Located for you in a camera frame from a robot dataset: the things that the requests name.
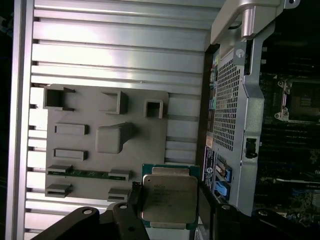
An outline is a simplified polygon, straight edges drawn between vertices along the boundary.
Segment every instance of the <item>metal mesh grille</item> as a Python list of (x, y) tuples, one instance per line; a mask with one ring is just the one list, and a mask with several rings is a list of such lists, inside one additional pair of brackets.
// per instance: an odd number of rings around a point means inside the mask
[(234, 146), (240, 70), (233, 59), (218, 70), (214, 142), (232, 151)]

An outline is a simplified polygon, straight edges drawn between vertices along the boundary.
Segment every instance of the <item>black cable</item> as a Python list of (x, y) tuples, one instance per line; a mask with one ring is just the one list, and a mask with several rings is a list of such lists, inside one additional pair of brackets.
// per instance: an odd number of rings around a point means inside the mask
[(240, 26), (241, 26), (241, 24), (242, 24), (242, 22), (240, 22), (238, 25), (236, 25), (236, 26), (230, 26), (228, 29), (229, 30), (234, 30), (234, 29), (237, 29), (237, 28), (239, 28)]

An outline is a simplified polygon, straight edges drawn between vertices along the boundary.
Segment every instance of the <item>screw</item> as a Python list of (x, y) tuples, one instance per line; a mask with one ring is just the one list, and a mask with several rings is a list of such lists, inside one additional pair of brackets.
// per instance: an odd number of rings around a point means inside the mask
[(92, 214), (92, 210), (87, 209), (82, 212), (83, 214)]
[(229, 206), (229, 205), (222, 205), (221, 208), (224, 209), (224, 210), (229, 210), (229, 209), (230, 209), (230, 206)]
[(258, 213), (259, 213), (261, 216), (268, 216), (268, 212), (265, 211), (265, 210), (260, 210)]
[(235, 51), (235, 55), (241, 59), (245, 56), (245, 51), (243, 51), (242, 49), (238, 49)]

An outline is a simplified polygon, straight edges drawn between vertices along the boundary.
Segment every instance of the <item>cpu processor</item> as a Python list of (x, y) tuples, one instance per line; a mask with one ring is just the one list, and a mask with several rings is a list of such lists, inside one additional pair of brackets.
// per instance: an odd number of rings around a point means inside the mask
[(144, 164), (141, 218), (147, 227), (195, 229), (199, 168)]

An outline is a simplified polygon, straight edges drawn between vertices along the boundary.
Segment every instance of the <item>green circuit board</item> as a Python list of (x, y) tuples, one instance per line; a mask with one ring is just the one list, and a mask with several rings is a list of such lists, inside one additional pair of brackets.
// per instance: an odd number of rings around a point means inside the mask
[(67, 172), (49, 171), (48, 175), (65, 176), (65, 177), (78, 177), (78, 178), (91, 178), (91, 179), (109, 179), (125, 181), (123, 176), (109, 176), (108, 172), (102, 171), (85, 171), (85, 170), (69, 170)]

